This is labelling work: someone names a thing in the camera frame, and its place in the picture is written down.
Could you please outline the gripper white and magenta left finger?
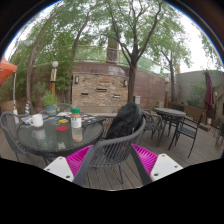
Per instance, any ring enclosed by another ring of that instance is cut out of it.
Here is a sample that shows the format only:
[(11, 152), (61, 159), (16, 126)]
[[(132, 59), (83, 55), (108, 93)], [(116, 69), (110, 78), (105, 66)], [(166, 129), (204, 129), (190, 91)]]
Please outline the gripper white and magenta left finger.
[(84, 147), (67, 157), (59, 156), (44, 170), (72, 182), (90, 148), (91, 146)]

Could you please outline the gripper white and magenta right finger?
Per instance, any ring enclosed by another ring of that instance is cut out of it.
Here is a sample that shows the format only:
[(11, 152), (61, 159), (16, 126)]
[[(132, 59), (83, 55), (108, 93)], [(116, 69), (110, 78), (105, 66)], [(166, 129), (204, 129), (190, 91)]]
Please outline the gripper white and magenta right finger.
[(157, 155), (135, 144), (133, 144), (133, 148), (152, 181), (159, 180), (182, 169), (182, 166), (167, 154)]

